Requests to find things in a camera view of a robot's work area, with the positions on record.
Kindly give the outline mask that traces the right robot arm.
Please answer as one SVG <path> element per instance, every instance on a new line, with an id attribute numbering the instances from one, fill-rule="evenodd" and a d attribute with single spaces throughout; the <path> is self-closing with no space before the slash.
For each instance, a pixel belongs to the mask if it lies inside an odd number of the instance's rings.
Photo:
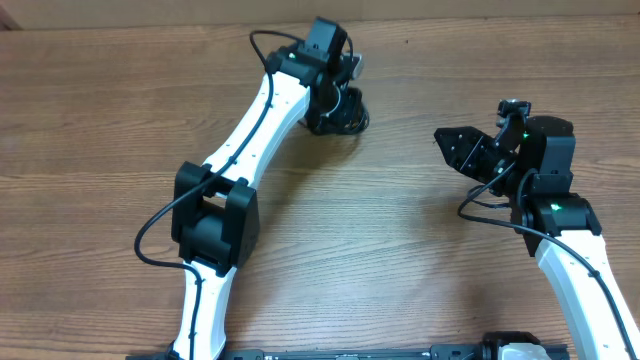
<path id="1" fill-rule="evenodd" d="M 470 127 L 434 133 L 445 162 L 509 200 L 508 221 L 549 281 L 581 359 L 636 359 L 639 328 L 613 276 L 602 226 L 588 200 L 571 192 L 576 138 L 571 122 L 508 115 L 491 137 Z"/>

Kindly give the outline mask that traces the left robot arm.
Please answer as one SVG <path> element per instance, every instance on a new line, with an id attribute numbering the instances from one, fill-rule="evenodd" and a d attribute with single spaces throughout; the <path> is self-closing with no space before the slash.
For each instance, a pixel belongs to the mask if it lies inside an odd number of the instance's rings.
<path id="1" fill-rule="evenodd" d="M 217 359 L 231 284 L 260 232 L 258 187 L 288 132 L 356 135 L 369 124 L 351 86 L 362 56 L 336 22 L 316 18 L 306 38 L 261 55 L 264 76 L 224 144 L 202 164 L 184 163 L 174 182 L 171 237 L 185 271 L 181 327 L 171 359 Z"/>

